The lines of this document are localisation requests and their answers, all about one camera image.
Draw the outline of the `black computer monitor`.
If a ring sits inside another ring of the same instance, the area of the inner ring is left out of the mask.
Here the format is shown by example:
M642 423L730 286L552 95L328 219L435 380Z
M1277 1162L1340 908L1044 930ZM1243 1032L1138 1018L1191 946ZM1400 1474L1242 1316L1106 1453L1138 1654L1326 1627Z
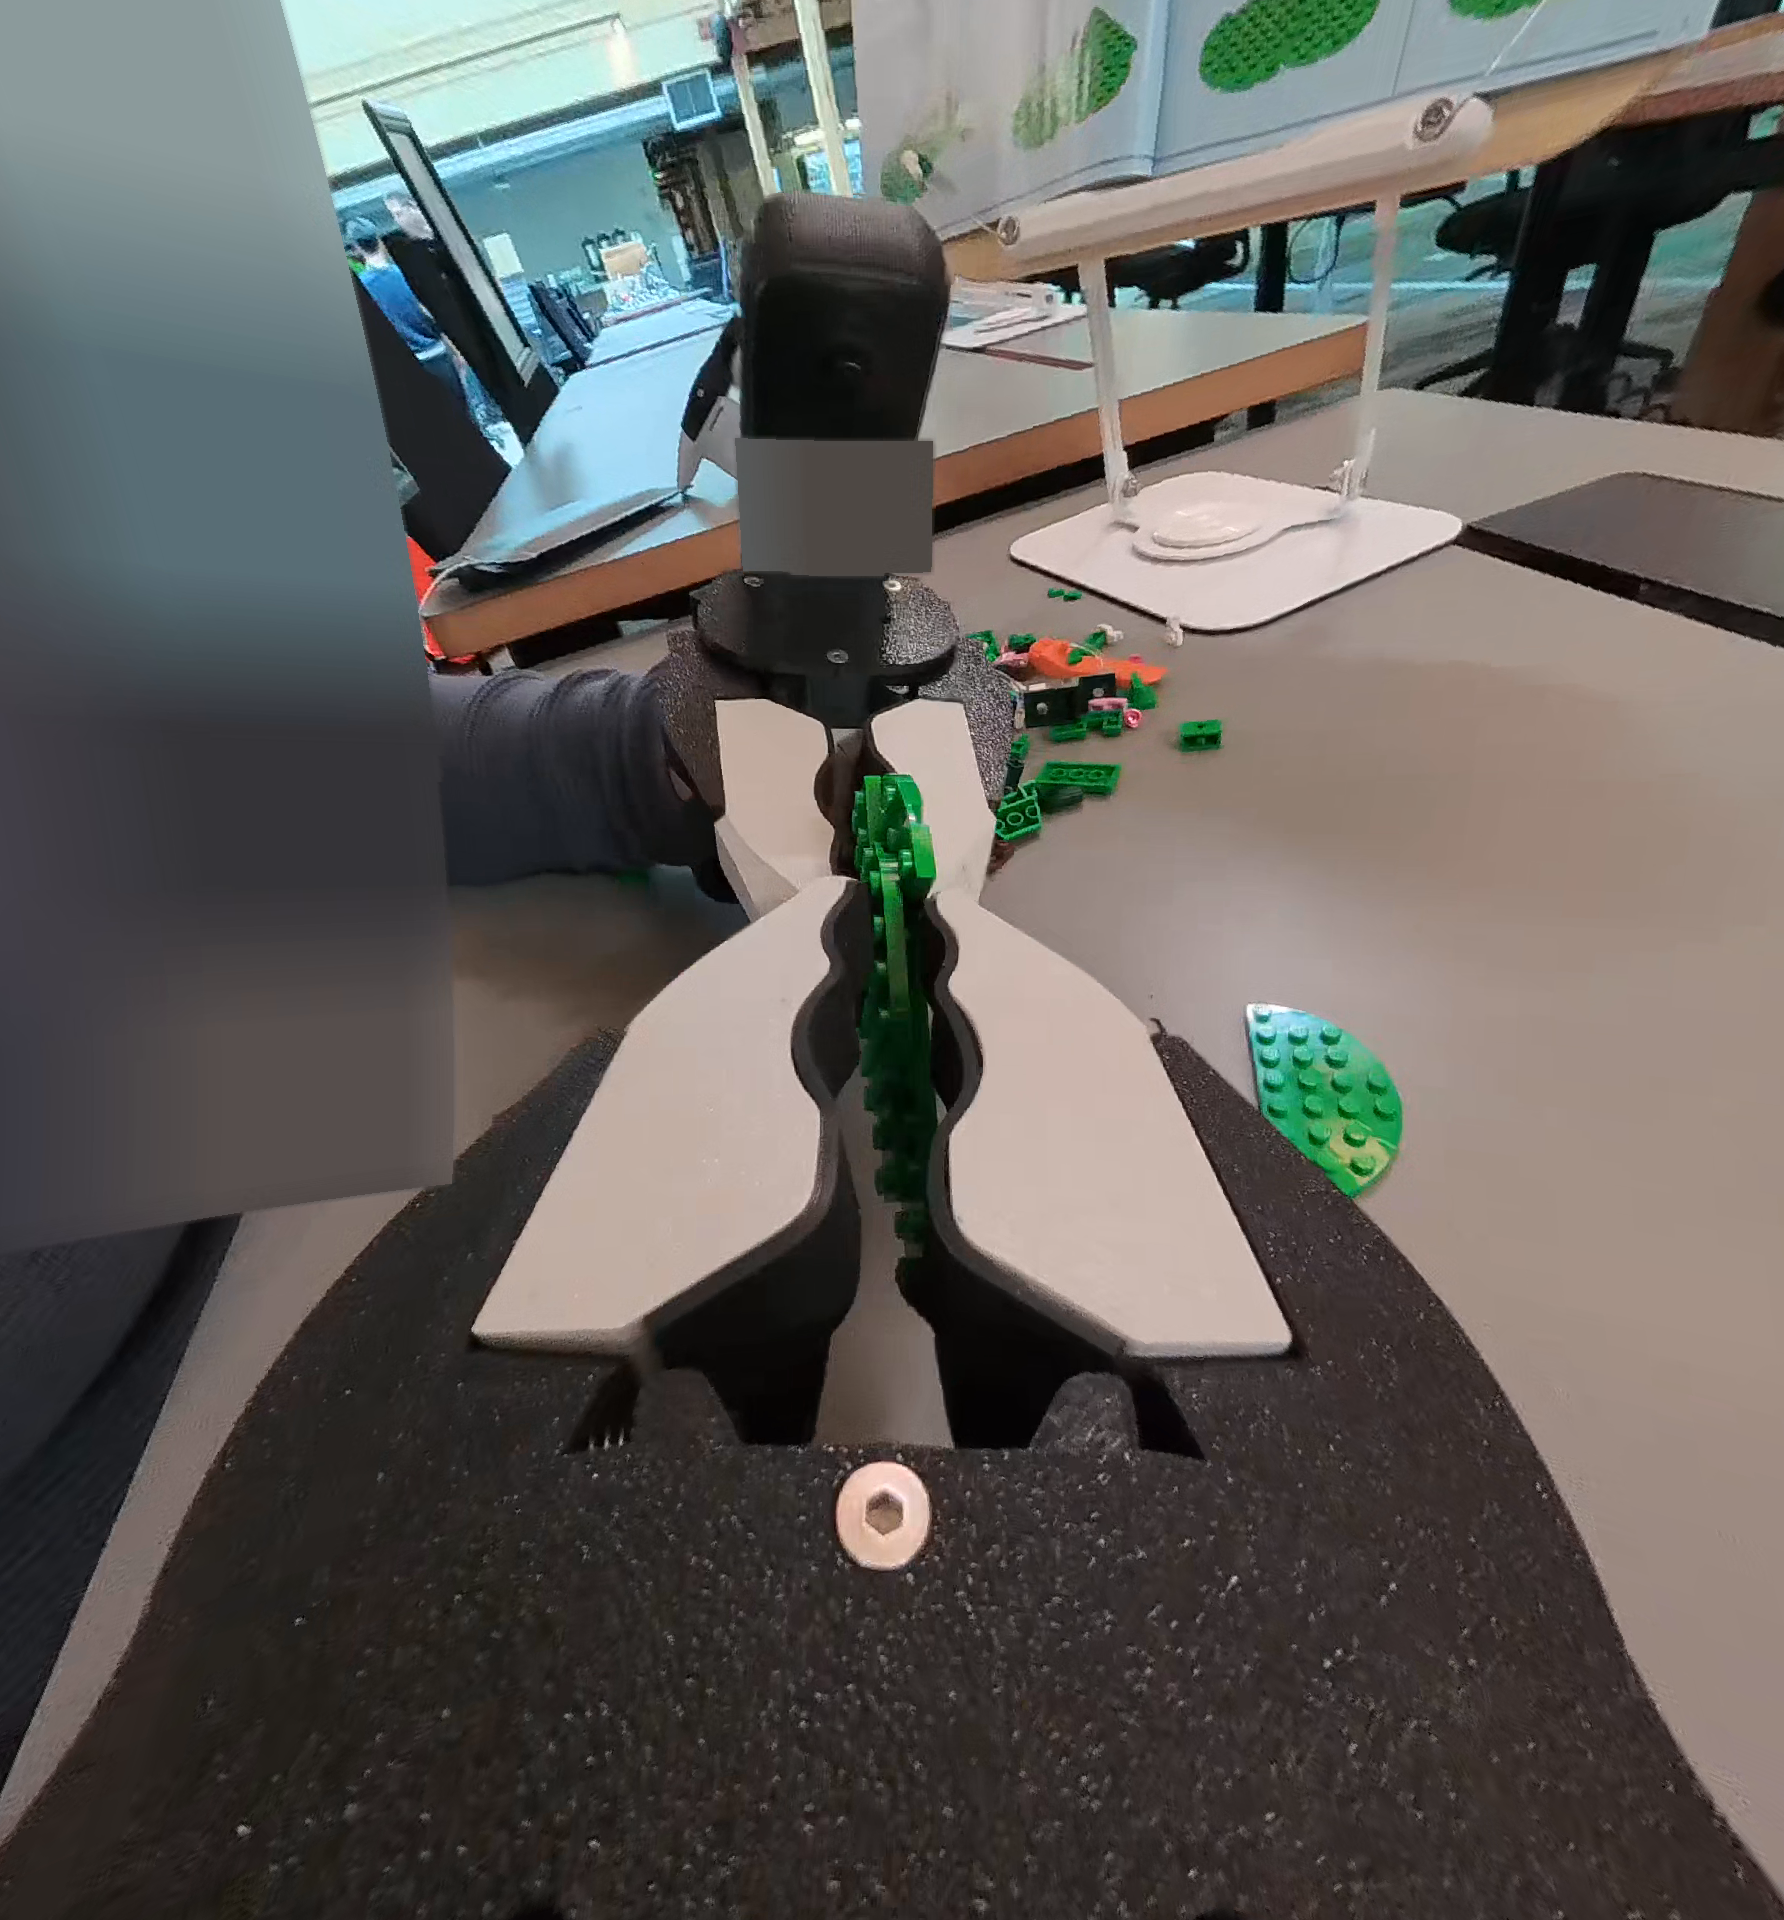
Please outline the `black computer monitor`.
M406 113L376 101L363 101L361 110L393 164L395 186L383 191L383 202L393 219L386 247L395 263L495 413L520 447L529 447L556 398L556 374L520 325Z

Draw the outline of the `person's left forearm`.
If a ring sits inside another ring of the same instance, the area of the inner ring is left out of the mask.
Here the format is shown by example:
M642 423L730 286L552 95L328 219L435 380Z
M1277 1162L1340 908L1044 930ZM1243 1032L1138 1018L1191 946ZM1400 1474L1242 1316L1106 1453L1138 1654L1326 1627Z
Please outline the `person's left forearm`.
M714 826L665 728L665 660L565 676L432 672L446 881L685 869L734 900Z

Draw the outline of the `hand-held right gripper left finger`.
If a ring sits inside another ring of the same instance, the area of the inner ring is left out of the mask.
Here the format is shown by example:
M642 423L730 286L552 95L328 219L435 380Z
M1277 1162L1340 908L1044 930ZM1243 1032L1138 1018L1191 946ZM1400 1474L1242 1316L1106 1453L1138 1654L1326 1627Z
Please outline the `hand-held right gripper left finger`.
M819 878L628 1024L472 1321L497 1350L699 1359L828 1337L860 1221L854 880Z

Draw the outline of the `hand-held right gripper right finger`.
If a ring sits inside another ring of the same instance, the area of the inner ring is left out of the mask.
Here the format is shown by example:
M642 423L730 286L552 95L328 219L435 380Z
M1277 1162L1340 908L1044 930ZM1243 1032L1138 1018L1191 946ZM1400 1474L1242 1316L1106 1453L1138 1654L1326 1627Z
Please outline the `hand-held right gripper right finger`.
M1075 962L946 885L911 914L920 1248L940 1357L1287 1357L1261 1259L1155 1037Z

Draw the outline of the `orange brick separator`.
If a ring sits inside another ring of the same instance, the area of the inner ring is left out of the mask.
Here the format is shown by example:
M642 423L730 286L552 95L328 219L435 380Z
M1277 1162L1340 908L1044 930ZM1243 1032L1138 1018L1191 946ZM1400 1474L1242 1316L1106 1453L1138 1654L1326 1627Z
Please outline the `orange brick separator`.
M1023 650L1023 661L1033 682L1092 684L1094 696L1135 696L1135 684L1156 688L1168 681L1166 660L1141 655L1115 658L1089 646L1058 638L1033 639Z

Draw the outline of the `black office chair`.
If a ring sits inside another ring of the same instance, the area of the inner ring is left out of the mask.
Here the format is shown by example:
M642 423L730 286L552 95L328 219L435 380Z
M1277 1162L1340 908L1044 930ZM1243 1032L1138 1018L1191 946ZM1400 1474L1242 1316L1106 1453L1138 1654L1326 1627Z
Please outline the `black office chair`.
M1463 203L1436 233L1442 252L1488 256L1507 270L1492 343L1424 379L1463 379L1461 392L1505 402L1606 413L1618 363L1653 363L1659 383L1673 351L1625 338L1636 297L1662 233L1709 209L1642 144L1590 141L1541 163L1531 180Z

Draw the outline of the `green lego plate assembly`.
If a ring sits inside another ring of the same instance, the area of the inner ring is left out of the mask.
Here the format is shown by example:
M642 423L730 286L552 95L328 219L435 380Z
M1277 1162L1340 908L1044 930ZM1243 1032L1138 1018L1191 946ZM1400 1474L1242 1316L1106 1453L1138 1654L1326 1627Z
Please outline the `green lego plate assembly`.
M859 1006L859 1072L878 1155L876 1190L894 1214L896 1278L906 1286L928 1241L930 1077L926 905L935 858L922 797L906 775L865 775L854 794L854 874L872 919Z

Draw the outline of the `black flat pad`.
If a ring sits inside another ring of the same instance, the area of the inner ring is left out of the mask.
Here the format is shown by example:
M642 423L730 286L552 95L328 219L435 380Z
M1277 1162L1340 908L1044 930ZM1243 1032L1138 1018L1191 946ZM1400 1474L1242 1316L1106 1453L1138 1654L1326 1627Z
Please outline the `black flat pad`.
M1616 473L1469 523L1457 542L1784 651L1784 498Z

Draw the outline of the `white document stand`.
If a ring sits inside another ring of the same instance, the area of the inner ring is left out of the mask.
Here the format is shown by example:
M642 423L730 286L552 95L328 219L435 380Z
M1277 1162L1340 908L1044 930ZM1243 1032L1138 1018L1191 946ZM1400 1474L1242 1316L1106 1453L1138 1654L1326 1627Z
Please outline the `white document stand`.
M1094 354L1106 501L1016 540L1016 564L1159 620L1168 638L1239 634L1420 559L1460 532L1455 515L1367 492L1401 199L1441 164L1474 156L1492 132L1476 91L1433 91L1333 120L1277 149L1138 186L1098 187L997 221L1016 268L1073 262ZM1341 203L1374 191L1374 265L1347 457L1324 487L1208 469L1138 482L1119 428L1119 380L1106 311L1113 238L1185 234L1191 217L1232 217L1274 195Z

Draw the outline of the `person's dark clothing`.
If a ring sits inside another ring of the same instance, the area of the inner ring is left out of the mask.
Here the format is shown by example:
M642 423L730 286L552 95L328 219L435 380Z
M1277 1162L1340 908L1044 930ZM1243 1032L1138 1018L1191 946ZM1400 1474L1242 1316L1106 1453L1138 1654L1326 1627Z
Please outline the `person's dark clothing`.
M239 1224L0 1253L0 1793Z

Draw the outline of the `green half-round lego plate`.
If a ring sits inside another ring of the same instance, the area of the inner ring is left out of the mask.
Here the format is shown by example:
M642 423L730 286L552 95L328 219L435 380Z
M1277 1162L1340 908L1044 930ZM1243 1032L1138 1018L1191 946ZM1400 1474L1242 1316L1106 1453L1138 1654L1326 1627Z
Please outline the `green half-round lego plate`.
M1405 1102L1384 1063L1333 1019L1272 1001L1245 1006L1263 1119L1347 1198L1391 1172Z

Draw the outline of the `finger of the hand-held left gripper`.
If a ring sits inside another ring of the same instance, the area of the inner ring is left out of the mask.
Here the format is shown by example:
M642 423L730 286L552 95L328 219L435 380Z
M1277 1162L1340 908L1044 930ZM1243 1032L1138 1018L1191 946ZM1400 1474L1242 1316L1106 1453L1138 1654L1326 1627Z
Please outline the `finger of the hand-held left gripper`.
M975 900L995 845L995 806L965 712L952 704L885 707L873 717L870 740L885 773L917 787L930 837L932 891Z
M808 713L761 698L713 707L722 807L714 851L750 920L780 911L830 913L849 881L832 869L834 829L817 806L830 731Z

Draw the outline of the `grey table with wooden edge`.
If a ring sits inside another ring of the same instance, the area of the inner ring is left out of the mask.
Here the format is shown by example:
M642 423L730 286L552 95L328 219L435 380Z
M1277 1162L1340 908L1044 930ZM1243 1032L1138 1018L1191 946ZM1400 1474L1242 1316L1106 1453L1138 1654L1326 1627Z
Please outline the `grey table with wooden edge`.
M1354 318L1119 308L1111 330L1128 447L1184 445L1218 419L1354 374L1365 354ZM713 339L691 334L568 380L472 538L515 540L538 520L587 515L606 496L670 482L685 401ZM944 351L922 432L940 534L1078 487L1102 453L1084 325L1056 325L1014 350ZM435 581L421 616L444 655L489 658L683 605L736 559L736 486L702 466L688 494L562 546L526 577Z

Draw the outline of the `pile of loose lego pieces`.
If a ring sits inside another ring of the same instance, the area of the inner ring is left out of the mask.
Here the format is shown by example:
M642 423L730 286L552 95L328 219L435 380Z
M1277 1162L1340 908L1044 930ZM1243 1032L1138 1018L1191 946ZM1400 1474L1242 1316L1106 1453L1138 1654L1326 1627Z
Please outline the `pile of loose lego pieces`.
M1223 717L1185 707L1168 707L1168 681L1152 688L1135 684L1135 696L1094 696L1092 684L1033 682L1023 650L1040 638L1058 638L1089 646L1119 660L1141 655L1166 660L1184 643L1184 627L1169 620L1163 651L1152 658L1135 650L1119 627L1103 622L1077 636L1041 630L995 632L974 627L963 634L975 660L1000 679L1009 691L1009 734L1000 753L1000 794L995 804L995 845L988 872L997 872L1026 845L1038 841L1047 825L1073 816L1082 804L1115 796L1121 764L1106 754L1135 738L1160 738L1181 754L1213 754L1227 747Z

